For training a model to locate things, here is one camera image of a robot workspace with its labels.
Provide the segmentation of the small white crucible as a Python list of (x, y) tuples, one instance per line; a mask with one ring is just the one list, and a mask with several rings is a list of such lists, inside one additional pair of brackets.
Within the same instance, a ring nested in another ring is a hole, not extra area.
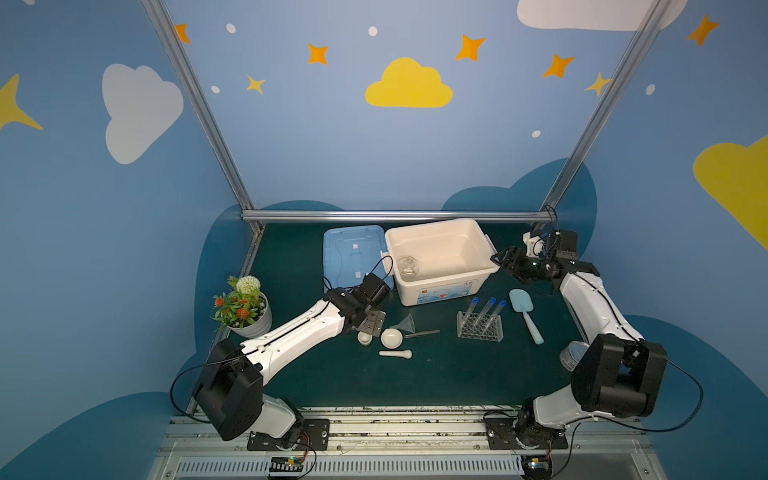
[(373, 336), (372, 336), (371, 334), (368, 334), (368, 333), (366, 333), (366, 332), (362, 332), (362, 331), (360, 331), (360, 332), (357, 334), (357, 340), (358, 340), (358, 342), (359, 342), (361, 345), (363, 345), (363, 346), (368, 346), (368, 345), (370, 345), (370, 344), (371, 344), (371, 342), (372, 342), (372, 340), (373, 340)]

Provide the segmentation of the white ceramic mortar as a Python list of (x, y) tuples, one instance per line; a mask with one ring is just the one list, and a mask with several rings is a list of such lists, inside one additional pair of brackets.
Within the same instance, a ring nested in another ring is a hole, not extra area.
[(381, 333), (380, 340), (385, 348), (396, 350), (402, 345), (404, 335), (399, 329), (387, 328)]

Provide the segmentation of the test tube blue cap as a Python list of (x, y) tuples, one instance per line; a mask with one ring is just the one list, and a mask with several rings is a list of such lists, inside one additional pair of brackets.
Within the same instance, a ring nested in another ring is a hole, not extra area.
[(483, 306), (483, 308), (479, 311), (475, 318), (475, 322), (473, 326), (475, 328), (479, 328), (480, 325), (483, 323), (483, 319), (487, 316), (489, 311), (495, 306), (497, 300), (495, 297), (491, 297), (488, 302)]
[(500, 302), (500, 303), (499, 303), (499, 304), (498, 304), (498, 305), (497, 305), (497, 306), (494, 308), (493, 312), (491, 313), (491, 315), (490, 315), (490, 317), (489, 317), (488, 321), (486, 322), (486, 324), (485, 324), (485, 326), (484, 326), (484, 330), (483, 330), (483, 332), (484, 332), (484, 333), (486, 333), (486, 332), (488, 332), (488, 331), (489, 331), (489, 329), (492, 327), (492, 325), (494, 324), (494, 322), (496, 321), (496, 319), (497, 319), (497, 318), (500, 316), (500, 313), (501, 313), (502, 309), (503, 309), (503, 308), (504, 308), (506, 305), (507, 305), (507, 301), (506, 301), (506, 300), (502, 300), (502, 301), (501, 301), (501, 302)]
[(467, 307), (466, 311), (464, 312), (464, 316), (462, 319), (461, 329), (464, 327), (467, 327), (472, 320), (472, 315), (474, 313), (474, 310), (476, 309), (477, 305), (479, 303), (479, 298), (477, 296), (473, 297), (469, 306)]

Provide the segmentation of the white plastic storage bin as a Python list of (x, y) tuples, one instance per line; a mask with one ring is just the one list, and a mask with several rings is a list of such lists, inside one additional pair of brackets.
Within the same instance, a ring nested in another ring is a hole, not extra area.
[[(402, 305), (412, 307), (476, 294), (499, 267), (490, 257), (496, 249), (473, 219), (454, 219), (385, 232), (388, 253)], [(413, 256), (420, 271), (404, 279), (398, 260)]]

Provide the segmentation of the clear test tube rack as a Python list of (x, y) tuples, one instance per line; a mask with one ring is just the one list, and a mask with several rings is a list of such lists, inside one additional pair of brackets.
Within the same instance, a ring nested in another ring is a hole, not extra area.
[(490, 341), (490, 342), (501, 342), (504, 338), (503, 333), (503, 326), (502, 326), (502, 316), (500, 315), (492, 327), (489, 329), (488, 332), (484, 333), (484, 326), (486, 322), (488, 321), (490, 314), (487, 314), (487, 316), (483, 319), (483, 323), (480, 325), (479, 328), (475, 328), (473, 326), (475, 322), (475, 318), (477, 316), (477, 313), (473, 313), (471, 323), (467, 326), (461, 329), (462, 319), (464, 316), (465, 311), (459, 311), (456, 315), (456, 323), (457, 323), (457, 337), (463, 338), (463, 339), (470, 339), (470, 340), (480, 340), (480, 341)]

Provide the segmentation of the white ceramic pestle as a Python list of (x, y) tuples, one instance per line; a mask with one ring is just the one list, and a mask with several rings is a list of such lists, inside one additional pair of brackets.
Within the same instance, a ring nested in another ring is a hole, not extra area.
[(411, 359), (413, 356), (413, 353), (411, 350), (386, 350), (386, 351), (379, 351), (378, 354), (381, 357), (389, 357), (389, 358), (402, 358), (402, 359)]

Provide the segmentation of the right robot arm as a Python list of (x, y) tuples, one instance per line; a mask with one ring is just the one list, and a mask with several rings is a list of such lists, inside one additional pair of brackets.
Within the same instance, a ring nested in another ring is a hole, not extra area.
[(559, 434), (588, 419), (625, 426), (631, 417), (648, 417), (672, 363), (662, 345), (647, 341), (620, 313), (598, 269), (580, 260), (577, 242), (574, 231), (547, 239), (528, 232), (523, 247), (510, 246), (490, 258), (521, 283), (550, 281), (588, 345), (568, 386), (525, 401), (518, 436)]

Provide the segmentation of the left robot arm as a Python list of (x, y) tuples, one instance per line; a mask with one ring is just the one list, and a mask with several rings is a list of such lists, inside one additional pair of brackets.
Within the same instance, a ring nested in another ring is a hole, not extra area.
[(200, 372), (191, 396), (224, 441), (250, 432), (282, 448), (307, 446), (302, 440), (304, 417), (287, 401), (264, 393), (283, 368), (318, 344), (353, 330), (376, 336), (380, 328), (367, 322), (380, 312), (390, 294), (385, 278), (373, 272), (353, 287), (328, 289), (312, 307), (259, 337), (236, 344), (216, 343), (199, 365), (177, 376)]

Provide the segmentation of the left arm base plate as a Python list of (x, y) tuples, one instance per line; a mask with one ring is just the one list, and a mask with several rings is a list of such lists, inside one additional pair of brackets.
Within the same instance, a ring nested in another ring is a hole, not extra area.
[(330, 435), (328, 419), (300, 419), (280, 438), (251, 431), (247, 442), (248, 451), (292, 451), (309, 449), (325, 451)]

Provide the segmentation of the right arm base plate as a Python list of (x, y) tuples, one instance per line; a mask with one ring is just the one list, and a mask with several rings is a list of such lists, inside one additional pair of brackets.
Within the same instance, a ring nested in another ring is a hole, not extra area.
[(568, 440), (564, 432), (549, 430), (519, 436), (516, 420), (506, 416), (491, 416), (482, 420), (490, 450), (567, 450)]

